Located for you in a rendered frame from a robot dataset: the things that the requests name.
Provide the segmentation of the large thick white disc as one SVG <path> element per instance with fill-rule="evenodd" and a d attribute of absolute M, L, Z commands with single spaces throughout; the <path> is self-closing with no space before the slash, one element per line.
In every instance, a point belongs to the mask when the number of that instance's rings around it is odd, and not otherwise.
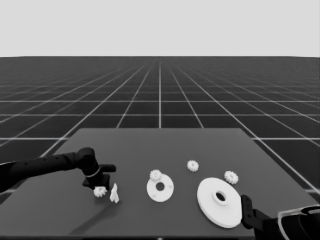
<path fill-rule="evenodd" d="M 214 177 L 203 179 L 197 189 L 203 214 L 222 228 L 235 228 L 242 220 L 241 197 L 234 187 Z"/>

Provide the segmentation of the small white T-shaped piece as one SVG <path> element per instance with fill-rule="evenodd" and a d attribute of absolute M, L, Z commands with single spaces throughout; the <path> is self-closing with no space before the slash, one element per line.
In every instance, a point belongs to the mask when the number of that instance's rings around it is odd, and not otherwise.
<path fill-rule="evenodd" d="M 118 186 L 117 184 L 114 184 L 111 189 L 110 197 L 109 197 L 111 202 L 118 203 L 120 201 L 117 190 L 118 190 Z"/>

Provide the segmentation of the white round pinned carrier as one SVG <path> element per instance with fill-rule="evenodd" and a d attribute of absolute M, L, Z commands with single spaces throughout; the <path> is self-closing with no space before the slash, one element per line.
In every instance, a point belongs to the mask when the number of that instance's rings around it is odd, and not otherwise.
<path fill-rule="evenodd" d="M 174 192 L 174 183 L 172 179 L 166 175 L 163 174 L 160 183 L 164 185 L 163 190 L 158 190 L 156 185 L 157 182 L 154 182 L 152 180 L 149 180 L 146 185 L 146 190 L 148 196 L 155 202 L 161 203 L 169 200 Z"/>

